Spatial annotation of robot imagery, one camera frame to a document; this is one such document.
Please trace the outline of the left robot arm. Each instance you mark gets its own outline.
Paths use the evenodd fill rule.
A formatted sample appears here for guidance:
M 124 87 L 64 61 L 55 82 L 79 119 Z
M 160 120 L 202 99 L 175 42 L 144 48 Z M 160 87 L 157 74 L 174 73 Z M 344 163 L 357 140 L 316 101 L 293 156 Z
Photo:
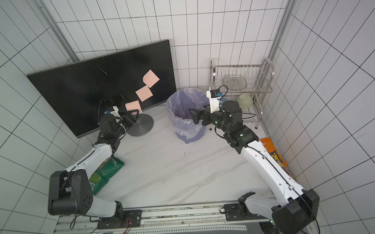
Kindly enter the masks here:
M 117 151 L 120 141 L 136 123 L 140 111 L 112 111 L 100 121 L 100 132 L 93 148 L 78 162 L 54 172 L 49 180 L 48 213 L 53 216 L 82 215 L 96 217 L 108 228 L 123 226 L 126 216 L 121 202 L 94 196 L 89 179 Z

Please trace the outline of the pink note bottom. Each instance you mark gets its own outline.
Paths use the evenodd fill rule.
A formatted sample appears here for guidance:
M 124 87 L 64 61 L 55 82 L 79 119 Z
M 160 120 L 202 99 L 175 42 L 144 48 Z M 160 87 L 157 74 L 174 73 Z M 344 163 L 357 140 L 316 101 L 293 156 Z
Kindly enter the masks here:
M 129 112 L 138 110 L 139 113 L 142 113 L 141 105 L 138 100 L 126 103 L 125 107 L 126 107 L 126 110 Z

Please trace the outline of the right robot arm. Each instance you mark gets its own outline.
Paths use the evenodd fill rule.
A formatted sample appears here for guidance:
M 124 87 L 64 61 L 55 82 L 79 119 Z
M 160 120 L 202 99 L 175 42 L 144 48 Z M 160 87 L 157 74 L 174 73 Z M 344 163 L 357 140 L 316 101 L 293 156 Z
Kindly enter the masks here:
M 298 234 L 310 223 L 317 222 L 319 195 L 305 190 L 267 152 L 258 136 L 242 119 L 242 110 L 236 101 L 224 102 L 221 111 L 210 109 L 188 110 L 195 124 L 214 125 L 223 131 L 226 142 L 250 162 L 274 194 L 274 198 L 248 192 L 238 200 L 238 208 L 225 208 L 225 213 L 240 215 L 243 219 L 256 216 L 269 219 L 273 234 Z

